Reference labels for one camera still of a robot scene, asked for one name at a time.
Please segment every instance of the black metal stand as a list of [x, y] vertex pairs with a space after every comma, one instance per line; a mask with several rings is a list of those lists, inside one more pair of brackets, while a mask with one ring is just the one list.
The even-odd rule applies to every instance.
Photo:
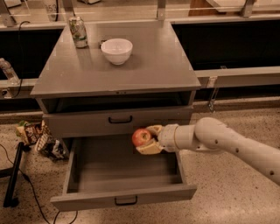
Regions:
[[29, 146], [25, 146], [22, 142], [19, 143], [17, 146], [17, 155], [15, 157], [14, 165], [11, 168], [0, 171], [0, 178], [10, 176], [5, 200], [3, 202], [4, 207], [16, 207], [18, 205], [18, 198], [13, 199], [12, 195], [14, 193], [15, 185], [17, 182], [21, 156], [23, 154], [23, 151], [28, 151], [29, 149]]

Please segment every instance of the pile of snack packages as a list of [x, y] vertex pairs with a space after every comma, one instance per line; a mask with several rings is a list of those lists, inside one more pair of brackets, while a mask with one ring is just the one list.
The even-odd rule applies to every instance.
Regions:
[[21, 137], [24, 145], [34, 145], [34, 150], [51, 159], [64, 159], [64, 151], [60, 141], [54, 138], [44, 121], [21, 121], [17, 126], [17, 136]]

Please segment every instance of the silver can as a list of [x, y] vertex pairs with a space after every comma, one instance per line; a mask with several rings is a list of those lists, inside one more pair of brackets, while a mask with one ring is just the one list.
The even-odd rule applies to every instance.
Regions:
[[85, 47], [88, 45], [88, 36], [86, 26], [80, 17], [69, 18], [70, 32], [76, 47]]

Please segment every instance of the drawer handle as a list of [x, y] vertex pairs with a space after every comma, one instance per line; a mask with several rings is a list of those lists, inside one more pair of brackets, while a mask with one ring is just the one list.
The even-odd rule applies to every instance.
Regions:
[[132, 122], [132, 115], [127, 120], [118, 120], [118, 119], [113, 119], [113, 118], [109, 117], [108, 122], [109, 123], [131, 123]]
[[137, 196], [135, 196], [135, 201], [127, 202], [127, 203], [118, 203], [116, 201], [116, 198], [115, 198], [115, 205], [118, 206], [118, 207], [133, 206], [133, 205], [135, 205], [137, 203], [137, 201], [138, 201], [138, 197]]

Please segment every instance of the open drawer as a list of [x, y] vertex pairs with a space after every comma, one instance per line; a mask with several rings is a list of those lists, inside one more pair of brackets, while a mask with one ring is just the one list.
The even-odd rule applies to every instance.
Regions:
[[155, 124], [189, 124], [192, 112], [193, 106], [177, 106], [44, 114], [43, 118], [54, 137], [91, 137], [131, 134]]
[[139, 154], [131, 135], [75, 138], [62, 196], [51, 202], [60, 211], [190, 200], [179, 154]]

